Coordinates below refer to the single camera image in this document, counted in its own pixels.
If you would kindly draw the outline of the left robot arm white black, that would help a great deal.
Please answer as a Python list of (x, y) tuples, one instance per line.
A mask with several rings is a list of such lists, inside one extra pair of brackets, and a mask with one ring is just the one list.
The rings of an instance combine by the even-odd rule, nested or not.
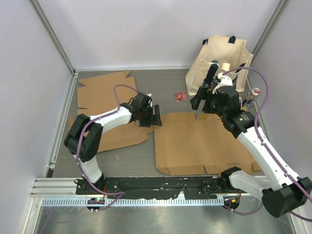
[(160, 106), (153, 105), (152, 98), (141, 92), (129, 102), (119, 102), (116, 108), (106, 113), (76, 117), (65, 137), (64, 146), (75, 157), (92, 194), (100, 194), (104, 188), (105, 177), (96, 159), (102, 135), (136, 121), (139, 127), (162, 126)]

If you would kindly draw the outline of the brown cardboard box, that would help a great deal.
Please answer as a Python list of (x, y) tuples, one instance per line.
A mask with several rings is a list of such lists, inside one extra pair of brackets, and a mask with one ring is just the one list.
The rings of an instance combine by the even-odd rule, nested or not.
[(238, 139), (213, 114), (193, 112), (161, 116), (154, 127), (156, 168), (171, 176), (218, 174), (239, 167), (255, 175), (261, 168)]

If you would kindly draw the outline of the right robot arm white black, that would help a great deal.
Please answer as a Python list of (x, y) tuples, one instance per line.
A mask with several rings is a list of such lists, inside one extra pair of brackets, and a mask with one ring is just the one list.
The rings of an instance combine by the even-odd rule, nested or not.
[(220, 187), (230, 193), (243, 190), (261, 201), (261, 207), (273, 217), (293, 214), (294, 210), (311, 201), (312, 181), (301, 178), (282, 159), (258, 124), (258, 115), (241, 109), (239, 93), (228, 72), (218, 73), (219, 66), (210, 63), (203, 83), (190, 100), (196, 110), (202, 100), (202, 111), (220, 117), (224, 128), (238, 139), (254, 157), (266, 180), (249, 175), (238, 167), (222, 172)]

